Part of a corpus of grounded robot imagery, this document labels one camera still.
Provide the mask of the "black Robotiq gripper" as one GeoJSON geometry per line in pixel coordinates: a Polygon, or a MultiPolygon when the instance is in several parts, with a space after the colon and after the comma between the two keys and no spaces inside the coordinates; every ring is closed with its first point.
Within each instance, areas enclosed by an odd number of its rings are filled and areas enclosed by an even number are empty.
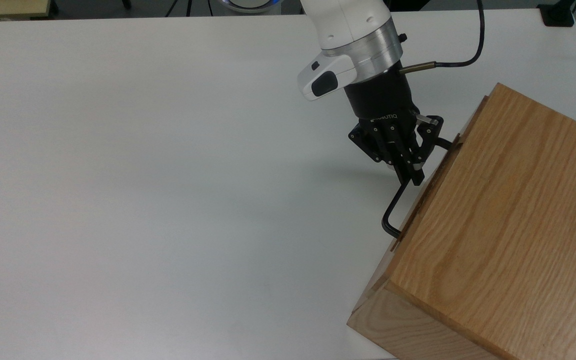
{"type": "Polygon", "coordinates": [[[419,114],[406,75],[400,73],[402,68],[392,66],[370,80],[345,87],[350,106],[361,121],[350,131],[349,139],[371,160],[391,167],[400,183],[419,186],[425,180],[423,165],[438,144],[444,119],[419,114]],[[369,122],[382,117],[396,120],[400,127],[369,122]],[[420,145],[415,132],[422,139],[420,145]]]}

